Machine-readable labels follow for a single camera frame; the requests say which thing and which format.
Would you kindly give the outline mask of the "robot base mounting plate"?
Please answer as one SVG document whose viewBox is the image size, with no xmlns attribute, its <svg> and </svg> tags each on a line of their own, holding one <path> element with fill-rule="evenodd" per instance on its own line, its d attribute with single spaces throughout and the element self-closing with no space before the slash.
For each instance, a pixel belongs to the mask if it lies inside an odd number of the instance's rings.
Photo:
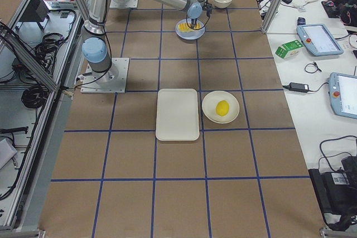
<svg viewBox="0 0 357 238">
<path fill-rule="evenodd" d="M 112 58 L 112 66 L 103 76 L 93 72 L 90 65 L 87 64 L 86 72 L 90 72 L 90 75 L 80 79 L 84 84 L 81 86 L 80 92 L 83 94 L 125 93 L 128 68 L 129 58 Z"/>
</svg>

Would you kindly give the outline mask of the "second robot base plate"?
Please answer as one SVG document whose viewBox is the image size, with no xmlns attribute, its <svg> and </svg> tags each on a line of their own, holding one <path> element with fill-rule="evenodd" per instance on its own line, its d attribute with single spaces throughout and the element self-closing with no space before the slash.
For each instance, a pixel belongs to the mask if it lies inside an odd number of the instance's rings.
<svg viewBox="0 0 357 238">
<path fill-rule="evenodd" d="M 138 0 L 111 0 L 110 9 L 135 9 Z"/>
</svg>

